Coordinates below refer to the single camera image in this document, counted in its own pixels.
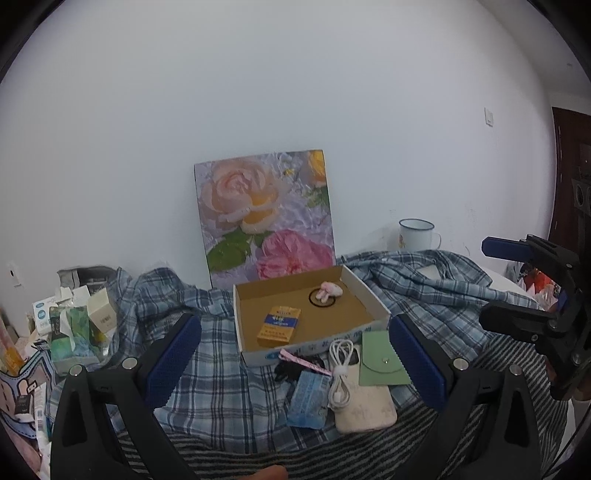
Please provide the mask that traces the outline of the white enamel mug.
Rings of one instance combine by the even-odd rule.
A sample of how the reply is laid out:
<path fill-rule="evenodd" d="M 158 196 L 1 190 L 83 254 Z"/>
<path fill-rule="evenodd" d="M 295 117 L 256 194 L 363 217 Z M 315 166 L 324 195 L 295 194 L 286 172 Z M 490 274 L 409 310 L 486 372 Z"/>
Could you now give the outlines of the white enamel mug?
<path fill-rule="evenodd" d="M 436 226 L 424 219 L 405 218 L 399 221 L 399 249 L 408 252 L 439 250 L 442 236 Z"/>

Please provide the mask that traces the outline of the black hair scrunchie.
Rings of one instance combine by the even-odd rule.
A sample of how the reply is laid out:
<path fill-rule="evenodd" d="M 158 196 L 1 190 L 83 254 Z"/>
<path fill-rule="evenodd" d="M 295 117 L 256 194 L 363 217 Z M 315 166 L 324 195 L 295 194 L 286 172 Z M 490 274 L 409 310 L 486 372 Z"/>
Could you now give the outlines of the black hair scrunchie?
<path fill-rule="evenodd" d="M 304 361 L 325 369 L 325 362 L 320 356 L 304 357 Z M 301 373 L 304 371 L 311 371 L 311 368 L 304 367 L 298 363 L 280 360 L 279 364 L 277 364 L 276 368 L 273 370 L 274 381 L 297 381 L 300 378 Z"/>

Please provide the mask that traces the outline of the white wall switch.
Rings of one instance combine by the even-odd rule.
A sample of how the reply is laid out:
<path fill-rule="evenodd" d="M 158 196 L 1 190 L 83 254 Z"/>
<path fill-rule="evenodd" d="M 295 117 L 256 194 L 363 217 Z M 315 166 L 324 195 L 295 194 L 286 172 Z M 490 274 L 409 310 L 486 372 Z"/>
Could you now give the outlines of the white wall switch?
<path fill-rule="evenodd" d="M 485 123 L 489 127 L 494 126 L 494 116 L 493 113 L 488 109 L 484 108 L 484 116 L 485 116 Z"/>

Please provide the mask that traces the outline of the blue tissue packet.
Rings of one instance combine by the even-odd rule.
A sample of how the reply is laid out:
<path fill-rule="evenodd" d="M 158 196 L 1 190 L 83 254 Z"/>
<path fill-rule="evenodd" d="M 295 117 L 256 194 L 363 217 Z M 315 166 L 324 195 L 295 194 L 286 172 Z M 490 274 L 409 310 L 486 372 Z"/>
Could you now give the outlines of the blue tissue packet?
<path fill-rule="evenodd" d="M 331 378 L 320 373 L 301 373 L 287 409 L 287 426 L 322 430 L 328 418 Z"/>

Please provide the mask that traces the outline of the cream small carton box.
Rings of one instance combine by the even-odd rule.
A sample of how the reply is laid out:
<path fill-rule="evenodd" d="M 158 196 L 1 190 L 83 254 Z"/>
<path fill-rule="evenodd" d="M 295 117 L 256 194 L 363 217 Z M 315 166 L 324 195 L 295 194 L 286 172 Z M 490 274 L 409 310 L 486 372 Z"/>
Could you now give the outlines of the cream small carton box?
<path fill-rule="evenodd" d="M 106 346 L 117 326 L 117 315 L 105 288 L 90 296 L 87 305 L 91 338 L 96 345 Z"/>

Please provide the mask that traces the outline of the white wall socket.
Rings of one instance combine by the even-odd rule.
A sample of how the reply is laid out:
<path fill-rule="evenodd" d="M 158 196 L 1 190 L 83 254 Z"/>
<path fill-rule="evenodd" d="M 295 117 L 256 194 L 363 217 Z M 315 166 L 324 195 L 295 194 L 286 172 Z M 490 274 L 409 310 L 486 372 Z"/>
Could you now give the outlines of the white wall socket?
<path fill-rule="evenodd" d="M 14 287 L 20 287 L 22 285 L 22 281 L 19 275 L 18 268 L 13 262 L 7 263 L 8 274 L 11 279 L 11 282 Z"/>

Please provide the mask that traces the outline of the blue plaid shirt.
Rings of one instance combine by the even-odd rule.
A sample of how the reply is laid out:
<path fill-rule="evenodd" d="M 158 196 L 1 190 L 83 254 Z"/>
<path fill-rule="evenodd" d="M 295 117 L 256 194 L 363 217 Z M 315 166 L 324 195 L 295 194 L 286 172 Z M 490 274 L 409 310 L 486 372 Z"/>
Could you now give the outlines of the blue plaid shirt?
<path fill-rule="evenodd" d="M 345 264 L 391 312 L 408 314 L 447 354 L 492 370 L 521 365 L 535 410 L 544 410 L 542 357 L 530 345 L 484 331 L 478 322 L 488 301 L 529 306 L 528 298 L 495 290 L 476 263 L 452 252 L 362 253 L 346 257 Z M 107 291 L 119 313 L 118 358 L 142 354 L 182 312 L 200 316 L 197 351 L 167 404 L 155 413 L 166 430 L 235 453 L 297 451 L 338 438 L 334 424 L 318 431 L 287 426 L 290 387 L 276 382 L 269 367 L 243 365 L 228 291 L 198 289 L 165 267 L 139 277 L 117 270 Z"/>

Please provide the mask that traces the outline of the open cardboard box tray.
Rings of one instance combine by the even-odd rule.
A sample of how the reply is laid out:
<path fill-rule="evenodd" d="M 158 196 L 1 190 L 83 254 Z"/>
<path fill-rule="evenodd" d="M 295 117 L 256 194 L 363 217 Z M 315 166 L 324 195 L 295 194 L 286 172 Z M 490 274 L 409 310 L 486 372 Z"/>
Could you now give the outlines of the open cardboard box tray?
<path fill-rule="evenodd" d="M 339 338 L 361 340 L 367 330 L 384 330 L 391 312 L 346 266 L 235 285 L 235 332 L 238 351 L 249 367 L 274 365 L 281 346 L 264 347 L 256 336 L 270 309 L 301 310 L 294 338 L 284 346 L 294 355 L 318 355 Z"/>

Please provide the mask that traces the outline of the green snap pouch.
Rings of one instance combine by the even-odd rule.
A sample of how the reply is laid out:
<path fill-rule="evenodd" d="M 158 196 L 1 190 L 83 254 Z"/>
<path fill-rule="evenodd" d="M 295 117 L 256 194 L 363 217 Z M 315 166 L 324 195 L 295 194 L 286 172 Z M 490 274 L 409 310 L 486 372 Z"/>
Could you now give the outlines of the green snap pouch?
<path fill-rule="evenodd" d="M 363 332 L 359 383 L 365 387 L 412 383 L 387 330 Z"/>

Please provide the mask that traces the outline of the white blue medicine box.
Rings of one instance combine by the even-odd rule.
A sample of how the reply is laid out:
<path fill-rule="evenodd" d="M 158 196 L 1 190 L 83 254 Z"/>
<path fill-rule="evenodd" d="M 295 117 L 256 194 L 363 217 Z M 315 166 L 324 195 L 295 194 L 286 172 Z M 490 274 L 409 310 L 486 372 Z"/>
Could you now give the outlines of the white blue medicine box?
<path fill-rule="evenodd" d="M 55 297 L 51 296 L 32 303 L 35 329 L 40 336 L 51 332 L 50 308 L 55 306 Z"/>

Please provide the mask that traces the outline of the rose flower painting canvas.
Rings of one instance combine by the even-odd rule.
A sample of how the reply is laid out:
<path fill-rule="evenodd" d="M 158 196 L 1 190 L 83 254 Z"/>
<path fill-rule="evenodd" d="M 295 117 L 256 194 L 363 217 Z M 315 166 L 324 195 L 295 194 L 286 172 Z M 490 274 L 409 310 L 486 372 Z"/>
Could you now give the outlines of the rose flower painting canvas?
<path fill-rule="evenodd" d="M 212 287 L 230 289 L 334 265 L 321 149 L 197 163 L 193 173 Z"/>

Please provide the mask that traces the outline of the grey storage bin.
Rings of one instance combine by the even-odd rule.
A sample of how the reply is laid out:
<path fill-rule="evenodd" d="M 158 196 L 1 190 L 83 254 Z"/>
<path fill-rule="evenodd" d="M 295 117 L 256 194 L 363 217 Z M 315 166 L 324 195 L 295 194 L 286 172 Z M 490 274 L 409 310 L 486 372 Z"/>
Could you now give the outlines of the grey storage bin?
<path fill-rule="evenodd" d="M 57 271 L 60 286 L 71 290 L 86 286 L 90 294 L 105 287 L 116 275 L 113 268 L 103 265 L 73 267 Z"/>

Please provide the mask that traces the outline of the dark wooden door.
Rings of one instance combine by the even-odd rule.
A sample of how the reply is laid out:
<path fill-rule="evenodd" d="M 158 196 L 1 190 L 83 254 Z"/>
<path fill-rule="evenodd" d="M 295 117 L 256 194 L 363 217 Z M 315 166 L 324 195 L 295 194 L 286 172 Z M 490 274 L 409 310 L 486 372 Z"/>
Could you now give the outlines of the dark wooden door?
<path fill-rule="evenodd" d="M 590 116 L 553 107 L 556 185 L 549 239 L 584 256 L 590 252 Z"/>

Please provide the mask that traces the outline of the beige phone case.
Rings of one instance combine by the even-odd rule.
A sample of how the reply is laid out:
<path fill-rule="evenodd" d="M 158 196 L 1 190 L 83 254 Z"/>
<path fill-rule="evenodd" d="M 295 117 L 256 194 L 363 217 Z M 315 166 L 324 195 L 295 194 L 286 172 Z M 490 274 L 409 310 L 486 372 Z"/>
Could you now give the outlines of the beige phone case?
<path fill-rule="evenodd" d="M 360 346 L 356 345 L 346 368 L 337 367 L 337 388 L 329 400 L 335 415 L 335 428 L 342 435 L 385 429 L 398 420 L 387 386 L 360 385 L 360 353 Z"/>

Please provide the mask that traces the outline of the pink hair clip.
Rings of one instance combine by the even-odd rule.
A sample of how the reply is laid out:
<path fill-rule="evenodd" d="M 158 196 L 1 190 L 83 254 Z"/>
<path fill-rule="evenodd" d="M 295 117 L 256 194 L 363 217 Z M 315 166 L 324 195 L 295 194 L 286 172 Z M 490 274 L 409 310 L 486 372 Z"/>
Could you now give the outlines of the pink hair clip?
<path fill-rule="evenodd" d="M 294 363 L 294 364 L 300 365 L 301 367 L 307 368 L 308 370 L 315 371 L 318 374 L 322 374 L 322 375 L 329 376 L 329 377 L 332 376 L 331 371 L 329 371 L 325 368 L 322 368 L 321 366 L 312 364 L 310 361 L 304 360 L 304 358 L 297 357 L 296 355 L 288 352 L 286 349 L 280 349 L 279 358 L 280 358 L 280 360 Z"/>

